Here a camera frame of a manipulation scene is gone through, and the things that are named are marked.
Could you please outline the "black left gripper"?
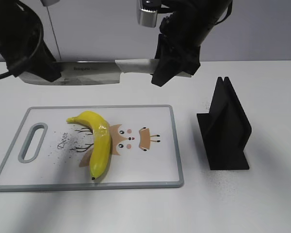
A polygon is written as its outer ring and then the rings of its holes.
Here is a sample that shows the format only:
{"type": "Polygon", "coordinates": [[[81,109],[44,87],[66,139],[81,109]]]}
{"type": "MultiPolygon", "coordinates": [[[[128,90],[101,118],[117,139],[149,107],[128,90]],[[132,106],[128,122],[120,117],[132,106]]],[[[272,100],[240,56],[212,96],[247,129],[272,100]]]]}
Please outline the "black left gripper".
{"type": "Polygon", "coordinates": [[[44,42],[40,17],[19,0],[0,0],[0,55],[7,67],[0,80],[24,72],[49,82],[61,77],[53,65],[56,59],[44,42]]]}

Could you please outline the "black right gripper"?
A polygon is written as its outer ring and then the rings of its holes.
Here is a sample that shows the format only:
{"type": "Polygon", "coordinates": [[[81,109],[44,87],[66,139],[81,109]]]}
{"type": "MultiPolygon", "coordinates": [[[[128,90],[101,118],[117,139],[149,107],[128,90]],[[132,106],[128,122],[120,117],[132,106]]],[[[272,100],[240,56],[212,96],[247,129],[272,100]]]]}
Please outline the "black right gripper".
{"type": "Polygon", "coordinates": [[[173,77],[193,76],[200,68],[201,19],[191,10],[175,11],[165,16],[159,26],[155,58],[158,65],[151,83],[162,87],[173,77]]]}

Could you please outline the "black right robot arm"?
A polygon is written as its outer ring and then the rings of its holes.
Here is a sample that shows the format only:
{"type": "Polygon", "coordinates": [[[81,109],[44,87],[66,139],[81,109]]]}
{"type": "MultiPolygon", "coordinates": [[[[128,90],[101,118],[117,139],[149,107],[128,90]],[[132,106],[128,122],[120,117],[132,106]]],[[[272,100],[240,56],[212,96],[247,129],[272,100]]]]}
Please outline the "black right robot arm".
{"type": "Polygon", "coordinates": [[[170,15],[160,24],[152,84],[162,87],[181,72],[200,67],[201,44],[214,26],[230,16],[231,0],[163,0],[170,15]]]}

